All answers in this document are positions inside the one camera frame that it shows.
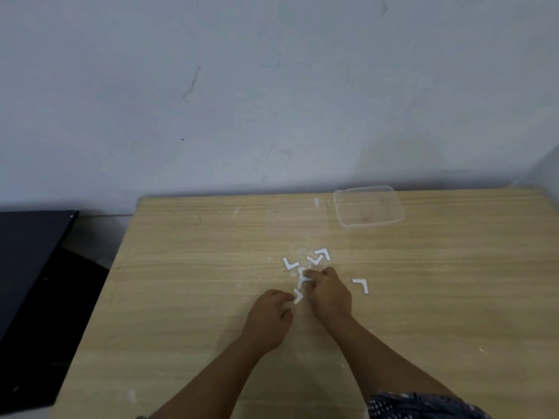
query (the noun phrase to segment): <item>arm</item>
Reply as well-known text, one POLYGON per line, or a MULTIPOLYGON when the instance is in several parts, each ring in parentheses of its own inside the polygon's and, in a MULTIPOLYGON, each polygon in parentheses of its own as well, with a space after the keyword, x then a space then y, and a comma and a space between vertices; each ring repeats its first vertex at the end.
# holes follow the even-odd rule
POLYGON ((293 313, 283 311, 293 295, 271 289, 248 313, 241 336, 166 402, 150 419, 227 419, 252 369, 286 337, 293 313))
POLYGON ((363 399, 379 392, 432 393, 455 397, 443 384, 404 359, 362 327, 351 314, 352 297, 333 267, 307 270, 307 293, 312 311, 336 341, 363 399))

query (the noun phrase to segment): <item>black object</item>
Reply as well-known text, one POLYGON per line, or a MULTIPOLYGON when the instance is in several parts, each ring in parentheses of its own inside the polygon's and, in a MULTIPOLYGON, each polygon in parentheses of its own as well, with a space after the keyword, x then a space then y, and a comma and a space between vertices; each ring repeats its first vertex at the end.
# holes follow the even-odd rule
POLYGON ((108 269, 60 247, 76 217, 0 213, 0 414, 54 404, 107 278, 108 269))

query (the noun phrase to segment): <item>forearm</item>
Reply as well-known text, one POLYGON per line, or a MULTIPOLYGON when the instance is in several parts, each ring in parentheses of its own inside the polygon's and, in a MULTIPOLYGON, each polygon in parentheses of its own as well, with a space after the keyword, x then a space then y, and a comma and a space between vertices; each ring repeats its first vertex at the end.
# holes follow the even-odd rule
POLYGON ((326 327, 339 345, 365 402, 379 392, 454 394, 348 316, 326 327))
POLYGON ((238 338, 150 419, 229 418, 260 358, 260 353, 238 338))

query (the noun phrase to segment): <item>polka dot fabric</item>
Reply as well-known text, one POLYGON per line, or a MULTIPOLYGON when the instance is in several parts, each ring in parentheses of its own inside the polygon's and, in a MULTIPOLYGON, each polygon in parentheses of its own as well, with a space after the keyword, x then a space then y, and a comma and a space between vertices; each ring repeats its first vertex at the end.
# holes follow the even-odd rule
POLYGON ((367 410, 371 419, 491 419, 459 398, 435 394, 372 395, 367 410))

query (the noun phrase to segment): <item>wooden table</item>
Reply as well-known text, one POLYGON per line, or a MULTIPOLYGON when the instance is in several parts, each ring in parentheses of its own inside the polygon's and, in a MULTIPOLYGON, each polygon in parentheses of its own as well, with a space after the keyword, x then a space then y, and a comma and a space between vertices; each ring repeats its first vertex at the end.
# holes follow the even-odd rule
MULTIPOLYGON (((495 418, 556 417, 555 207, 527 189, 398 196, 405 220, 363 231, 339 227, 332 194, 142 199, 51 418, 152 413, 239 334, 257 295, 295 287, 283 257, 324 247, 354 315, 402 355, 495 418), (315 196, 326 234, 267 233, 271 200, 315 196)), ((357 385, 305 299, 295 316, 233 416, 361 418, 357 385)))

